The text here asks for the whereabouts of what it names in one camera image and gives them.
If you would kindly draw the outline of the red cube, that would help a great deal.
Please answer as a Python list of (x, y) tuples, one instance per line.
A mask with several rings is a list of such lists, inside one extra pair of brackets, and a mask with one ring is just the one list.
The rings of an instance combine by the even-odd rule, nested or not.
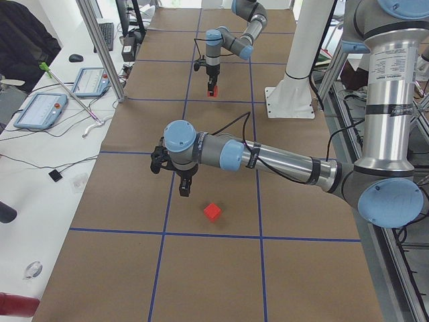
[(207, 96), (208, 97), (217, 97), (218, 95), (218, 87), (215, 85), (213, 88), (208, 89)]
[(204, 208), (203, 212), (207, 219), (214, 223), (221, 216), (222, 210), (215, 203), (210, 203)]

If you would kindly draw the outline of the black box with label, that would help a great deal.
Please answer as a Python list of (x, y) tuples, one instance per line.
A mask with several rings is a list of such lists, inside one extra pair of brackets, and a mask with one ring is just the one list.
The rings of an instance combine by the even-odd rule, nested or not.
[(121, 55), (124, 62), (134, 62), (139, 49), (143, 36), (141, 32), (129, 32), (126, 36), (123, 36), (121, 43), (123, 45)]

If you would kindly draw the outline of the black keyboard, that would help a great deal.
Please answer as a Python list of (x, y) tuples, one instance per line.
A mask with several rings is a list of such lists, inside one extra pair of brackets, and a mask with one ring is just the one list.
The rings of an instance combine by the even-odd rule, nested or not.
[(98, 23), (102, 37), (105, 41), (108, 51), (113, 51), (115, 38), (115, 25), (113, 22)]

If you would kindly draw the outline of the teach pendant far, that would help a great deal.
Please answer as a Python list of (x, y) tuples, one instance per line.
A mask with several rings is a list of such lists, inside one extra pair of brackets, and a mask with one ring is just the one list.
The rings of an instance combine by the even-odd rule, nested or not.
[(81, 99), (101, 96), (110, 86), (107, 73), (103, 67), (81, 68), (74, 81), (72, 92)]

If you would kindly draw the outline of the teach pendant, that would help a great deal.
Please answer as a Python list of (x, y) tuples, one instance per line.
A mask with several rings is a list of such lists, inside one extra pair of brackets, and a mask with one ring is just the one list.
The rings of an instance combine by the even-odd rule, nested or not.
[(62, 114), (68, 97), (59, 93), (38, 93), (25, 106), (13, 126), (22, 129), (48, 129)]
[(72, 92), (81, 99), (101, 96), (110, 86), (107, 73), (103, 67), (81, 68), (74, 81)]

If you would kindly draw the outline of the black computer mouse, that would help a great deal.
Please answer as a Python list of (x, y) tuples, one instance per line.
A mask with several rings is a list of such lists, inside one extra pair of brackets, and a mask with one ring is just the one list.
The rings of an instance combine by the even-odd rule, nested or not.
[(75, 63), (75, 62), (83, 62), (84, 61), (84, 57), (80, 54), (71, 54), (68, 57), (69, 62), (71, 63)]

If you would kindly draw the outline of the teach pendant near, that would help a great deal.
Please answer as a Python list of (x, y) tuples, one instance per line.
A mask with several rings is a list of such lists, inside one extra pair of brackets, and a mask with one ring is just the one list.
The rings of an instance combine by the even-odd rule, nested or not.
[(62, 114), (68, 97), (59, 93), (38, 93), (25, 106), (13, 126), (22, 129), (48, 129)]

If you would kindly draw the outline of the grabber stick green tip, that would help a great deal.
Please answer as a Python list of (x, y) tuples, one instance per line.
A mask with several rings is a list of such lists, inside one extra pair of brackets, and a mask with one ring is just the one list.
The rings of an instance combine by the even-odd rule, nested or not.
[(102, 120), (99, 119), (50, 69), (45, 63), (39, 64), (41, 70), (46, 72), (50, 78), (53, 78), (64, 90), (95, 120), (97, 124), (103, 124)]

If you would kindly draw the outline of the red cylinder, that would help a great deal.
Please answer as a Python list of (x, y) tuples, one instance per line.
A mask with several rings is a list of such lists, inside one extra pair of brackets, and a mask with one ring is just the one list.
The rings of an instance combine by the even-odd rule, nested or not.
[(16, 294), (1, 293), (1, 316), (33, 317), (40, 300)]

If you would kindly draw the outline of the aluminium frame post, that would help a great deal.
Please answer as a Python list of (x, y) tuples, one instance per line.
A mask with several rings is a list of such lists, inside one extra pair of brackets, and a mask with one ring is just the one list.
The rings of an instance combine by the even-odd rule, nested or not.
[(107, 73), (117, 101), (122, 103), (125, 100), (125, 92), (123, 90), (122, 84), (120, 83), (119, 77), (117, 76), (115, 66), (99, 28), (94, 9), (88, 0), (76, 0), (76, 4), (78, 5), (80, 14), (83, 18), (93, 45), (97, 50), (97, 54), (103, 65), (103, 68)]

